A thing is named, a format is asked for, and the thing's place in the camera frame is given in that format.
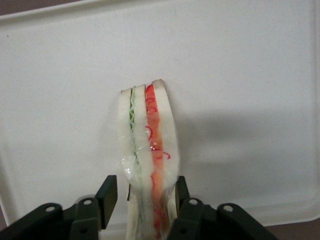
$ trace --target green filling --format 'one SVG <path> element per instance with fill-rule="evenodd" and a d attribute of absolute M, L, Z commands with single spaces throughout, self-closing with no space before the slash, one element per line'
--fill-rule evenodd
<path fill-rule="evenodd" d="M 137 179 L 137 200 L 138 200 L 138 221 L 139 224 L 142 224 L 143 222 L 143 217 L 142 217 L 142 212 L 144 211 L 144 203 L 142 201 L 142 196 L 143 196 L 143 183 L 141 179 L 141 169 L 139 166 L 139 161 L 138 161 L 138 153 L 137 153 L 137 146 L 136 146 L 136 140 L 135 140 L 135 135 L 134 135 L 134 129 L 135 129 L 135 90 L 136 87 L 134 86 L 131 89 L 131 96 L 130 96 L 130 109 L 129 109 L 129 122 L 130 122 L 130 129 L 131 129 L 131 140 L 133 144 L 133 160 L 136 163 L 136 179 Z"/>
<path fill-rule="evenodd" d="M 132 139 L 133 148 L 134 148 L 133 158 L 134 158 L 135 163 L 139 164 L 138 157 L 137 157 L 138 153 L 137 153 L 137 148 L 136 148 L 135 136 L 134 136 L 134 129 L 135 129 L 135 90 L 136 90 L 136 87 L 134 86 L 131 89 L 129 119 L 130 119 L 131 139 Z"/>

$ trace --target plastic wrap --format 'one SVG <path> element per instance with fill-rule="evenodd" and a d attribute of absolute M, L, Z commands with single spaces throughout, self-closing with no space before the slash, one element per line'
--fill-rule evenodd
<path fill-rule="evenodd" d="M 121 91 L 118 133 L 121 163 L 130 185 L 126 239 L 165 239 L 174 218 L 174 210 L 168 212 L 168 201 L 180 157 L 162 80 L 147 88 L 141 85 Z"/>

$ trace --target white plastic tray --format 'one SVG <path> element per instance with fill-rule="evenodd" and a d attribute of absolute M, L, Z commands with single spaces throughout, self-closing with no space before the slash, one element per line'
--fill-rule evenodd
<path fill-rule="evenodd" d="M 193 195 L 264 225 L 318 218 L 319 13 L 318 0 L 92 0 L 0 17 L 6 221 L 116 174 L 108 228 L 123 236 L 118 96 L 159 78 Z"/>

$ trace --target tomato slice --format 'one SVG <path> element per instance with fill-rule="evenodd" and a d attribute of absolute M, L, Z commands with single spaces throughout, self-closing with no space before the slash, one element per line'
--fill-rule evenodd
<path fill-rule="evenodd" d="M 162 136 L 159 129 L 160 116 L 157 107 L 154 86 L 150 84 L 145 91 L 145 105 L 146 105 L 146 126 L 152 134 L 149 137 L 151 148 L 151 156 L 154 165 L 154 171 L 151 174 L 152 180 L 152 205 L 153 205 L 153 226 L 156 230 L 156 238 L 161 237 L 161 231 L 168 228 L 167 210 L 163 198 L 163 161 L 164 154 L 166 158 L 170 155 L 163 150 Z"/>

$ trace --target gray table surface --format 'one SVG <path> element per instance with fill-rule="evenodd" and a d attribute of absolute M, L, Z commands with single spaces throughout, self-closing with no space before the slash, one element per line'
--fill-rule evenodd
<path fill-rule="evenodd" d="M 39 9 L 79 0 L 0 0 L 0 15 Z M 0 230 L 6 227 L 0 207 Z M 309 222 L 268 226 L 280 240 L 320 240 L 320 218 Z"/>

